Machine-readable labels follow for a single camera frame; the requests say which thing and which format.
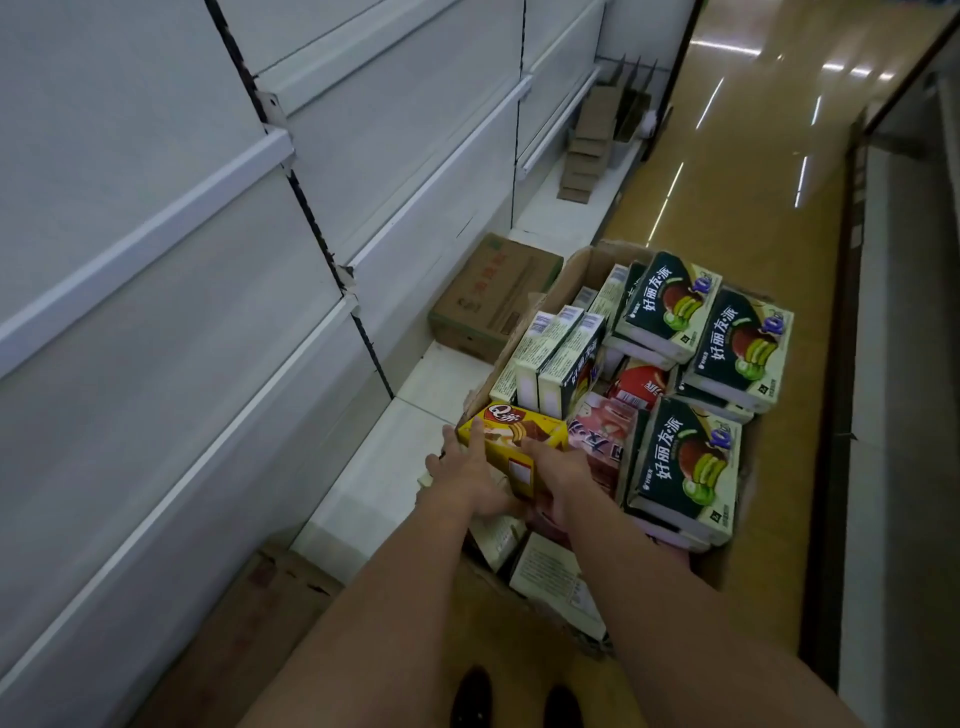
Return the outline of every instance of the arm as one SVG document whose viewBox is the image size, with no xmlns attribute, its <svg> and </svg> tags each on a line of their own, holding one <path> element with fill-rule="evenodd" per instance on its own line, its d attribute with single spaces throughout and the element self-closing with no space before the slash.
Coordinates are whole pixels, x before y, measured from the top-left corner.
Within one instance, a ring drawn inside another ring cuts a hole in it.
<svg viewBox="0 0 960 728">
<path fill-rule="evenodd" d="M 422 726 L 438 684 L 453 574 L 470 518 L 517 512 L 490 479 L 482 430 L 427 457 L 433 487 L 304 638 L 242 728 Z"/>
<path fill-rule="evenodd" d="M 651 726 L 861 726 L 798 658 L 736 632 L 724 598 L 678 569 L 594 486 L 581 451 L 524 448 Z"/>
</svg>

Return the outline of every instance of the yellow snack box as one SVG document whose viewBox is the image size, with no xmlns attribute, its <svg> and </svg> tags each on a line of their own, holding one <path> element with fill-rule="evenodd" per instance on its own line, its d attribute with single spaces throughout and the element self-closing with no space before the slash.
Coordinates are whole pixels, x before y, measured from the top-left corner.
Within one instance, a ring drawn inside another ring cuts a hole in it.
<svg viewBox="0 0 960 728">
<path fill-rule="evenodd" d="M 562 449 L 566 446 L 566 424 L 528 409 L 495 402 L 457 430 L 457 437 L 464 445 L 469 445 L 470 426 L 476 419 L 483 423 L 487 462 L 507 475 L 514 493 L 532 500 L 537 475 L 533 458 L 520 449 L 520 442 L 532 437 L 551 448 Z"/>
</svg>

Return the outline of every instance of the hand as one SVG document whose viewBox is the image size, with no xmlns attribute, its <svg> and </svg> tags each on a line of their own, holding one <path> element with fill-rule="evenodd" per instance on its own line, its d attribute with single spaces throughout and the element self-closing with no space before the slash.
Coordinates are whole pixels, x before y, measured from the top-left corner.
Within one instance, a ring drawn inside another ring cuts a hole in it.
<svg viewBox="0 0 960 728">
<path fill-rule="evenodd" d="M 484 452 L 483 425 L 479 420 L 474 420 L 470 426 L 470 446 L 466 451 L 460 450 L 453 427 L 444 425 L 444 458 L 427 455 L 426 469 L 433 477 L 431 492 L 464 498 L 474 516 L 510 514 L 523 518 L 526 515 L 526 507 L 497 487 L 490 477 Z"/>
<path fill-rule="evenodd" d="M 566 505 L 570 495 L 577 489 L 593 487 L 587 454 L 581 449 L 567 451 L 551 448 L 545 443 L 525 437 L 520 448 L 534 459 L 537 475 L 553 496 L 552 506 L 548 506 L 550 518 L 561 528 L 566 528 Z"/>
</svg>

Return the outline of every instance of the shoe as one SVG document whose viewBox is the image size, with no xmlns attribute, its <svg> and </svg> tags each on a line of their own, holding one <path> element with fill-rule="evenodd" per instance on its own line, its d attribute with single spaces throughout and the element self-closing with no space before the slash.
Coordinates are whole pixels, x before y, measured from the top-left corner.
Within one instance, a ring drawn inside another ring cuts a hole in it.
<svg viewBox="0 0 960 728">
<path fill-rule="evenodd" d="M 450 710 L 450 728 L 490 728 L 493 725 L 493 685 L 482 667 L 471 667 L 460 681 Z"/>
<path fill-rule="evenodd" d="M 543 728 L 584 728 L 577 696 L 566 685 L 555 685 L 546 696 Z"/>
</svg>

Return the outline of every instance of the left hand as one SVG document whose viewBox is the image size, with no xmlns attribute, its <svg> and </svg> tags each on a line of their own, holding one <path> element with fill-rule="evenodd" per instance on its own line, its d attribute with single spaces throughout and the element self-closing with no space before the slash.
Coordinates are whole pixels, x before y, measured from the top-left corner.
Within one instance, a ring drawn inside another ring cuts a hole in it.
<svg viewBox="0 0 960 728">
<path fill-rule="evenodd" d="M 456 430 L 444 425 L 444 458 L 427 455 L 426 469 L 433 476 L 431 492 L 464 498 L 474 516 L 510 514 L 522 519 L 526 515 L 523 503 L 493 483 L 484 452 L 483 425 L 477 420 L 470 426 L 466 452 L 460 451 Z"/>
</svg>

